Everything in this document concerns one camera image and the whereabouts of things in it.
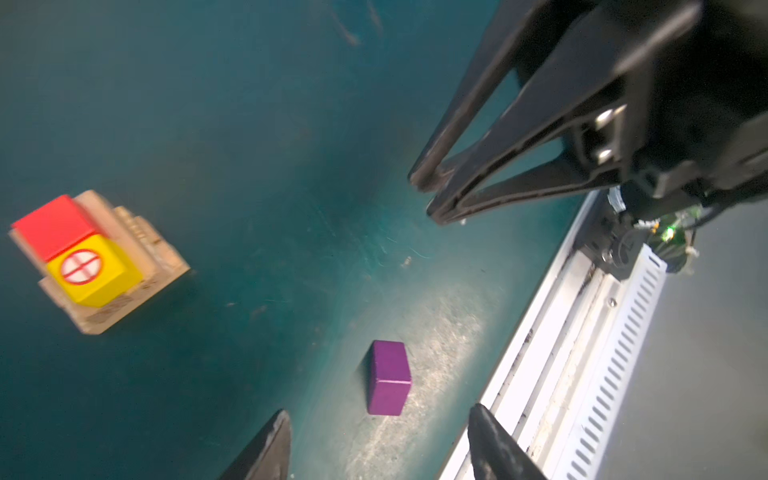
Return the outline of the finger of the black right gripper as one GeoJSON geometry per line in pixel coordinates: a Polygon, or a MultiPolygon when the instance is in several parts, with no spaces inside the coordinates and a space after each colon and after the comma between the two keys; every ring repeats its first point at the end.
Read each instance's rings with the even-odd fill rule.
{"type": "Polygon", "coordinates": [[[436,190],[438,166],[507,74],[514,71],[525,85],[571,24],[596,5],[578,0],[501,1],[449,106],[409,172],[410,184],[421,192],[436,190]]]}
{"type": "Polygon", "coordinates": [[[563,36],[521,85],[511,71],[438,166],[440,183],[427,213],[445,225],[504,205],[571,196],[563,191],[563,156],[581,121],[566,77],[563,36]]]}

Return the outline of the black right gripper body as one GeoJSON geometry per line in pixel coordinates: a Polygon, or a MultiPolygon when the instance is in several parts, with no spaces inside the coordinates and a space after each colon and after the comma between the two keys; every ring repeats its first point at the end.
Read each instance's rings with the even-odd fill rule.
{"type": "Polygon", "coordinates": [[[765,2],[568,1],[563,47],[565,194],[620,187],[638,219],[766,196],[765,2]]]}

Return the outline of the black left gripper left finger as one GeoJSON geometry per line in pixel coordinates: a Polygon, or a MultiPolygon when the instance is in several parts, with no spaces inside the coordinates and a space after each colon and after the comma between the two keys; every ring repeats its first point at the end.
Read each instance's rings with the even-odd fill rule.
{"type": "Polygon", "coordinates": [[[292,424],[288,412],[278,410],[235,458],[220,479],[286,480],[289,476],[292,424]]]}

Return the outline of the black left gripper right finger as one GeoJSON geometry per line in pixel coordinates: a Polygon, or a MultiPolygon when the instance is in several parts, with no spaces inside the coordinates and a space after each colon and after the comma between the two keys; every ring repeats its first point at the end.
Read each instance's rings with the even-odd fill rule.
{"type": "Polygon", "coordinates": [[[533,460],[482,404],[470,409],[467,434],[475,479],[546,480],[533,460]]]}

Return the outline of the purple block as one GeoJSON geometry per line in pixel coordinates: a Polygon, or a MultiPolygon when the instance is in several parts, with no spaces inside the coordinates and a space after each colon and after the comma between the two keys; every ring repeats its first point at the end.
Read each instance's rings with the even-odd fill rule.
{"type": "Polygon", "coordinates": [[[401,415],[412,383],[405,344],[375,340],[371,349],[368,413],[401,415]]]}

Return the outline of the light wood block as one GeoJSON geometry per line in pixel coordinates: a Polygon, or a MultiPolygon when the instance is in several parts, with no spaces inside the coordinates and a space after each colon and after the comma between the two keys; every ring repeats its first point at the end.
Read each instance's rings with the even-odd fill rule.
{"type": "Polygon", "coordinates": [[[130,314],[149,298],[180,278],[189,265],[177,250],[164,241],[154,252],[147,251],[115,214],[114,206],[93,190],[72,197],[98,224],[104,237],[115,242],[132,260],[143,275],[139,285],[119,296],[102,308],[91,308],[72,302],[57,285],[32,249],[11,226],[9,236],[30,262],[40,271],[39,285],[45,293],[70,317],[78,330],[86,335],[99,335],[130,314]]]}

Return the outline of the yellow cube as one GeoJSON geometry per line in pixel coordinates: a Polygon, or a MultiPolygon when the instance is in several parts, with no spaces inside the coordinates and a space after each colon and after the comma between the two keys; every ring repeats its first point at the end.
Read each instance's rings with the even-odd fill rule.
{"type": "Polygon", "coordinates": [[[54,257],[46,269],[72,302],[91,308],[105,307],[143,280],[127,254],[100,234],[54,257]]]}

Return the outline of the red cube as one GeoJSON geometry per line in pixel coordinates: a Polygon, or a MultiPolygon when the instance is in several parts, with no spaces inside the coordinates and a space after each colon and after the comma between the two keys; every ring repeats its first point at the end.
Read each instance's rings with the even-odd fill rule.
{"type": "Polygon", "coordinates": [[[102,231],[93,218],[69,195],[62,195],[12,224],[39,260],[49,262],[66,250],[102,231]]]}

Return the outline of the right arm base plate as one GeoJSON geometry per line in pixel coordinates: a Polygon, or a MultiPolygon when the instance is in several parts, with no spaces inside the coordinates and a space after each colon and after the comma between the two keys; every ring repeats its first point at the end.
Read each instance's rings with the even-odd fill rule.
{"type": "Polygon", "coordinates": [[[628,215],[610,205],[601,192],[580,227],[574,247],[598,269],[618,281],[628,279],[649,237],[647,230],[636,228],[628,215]]]}

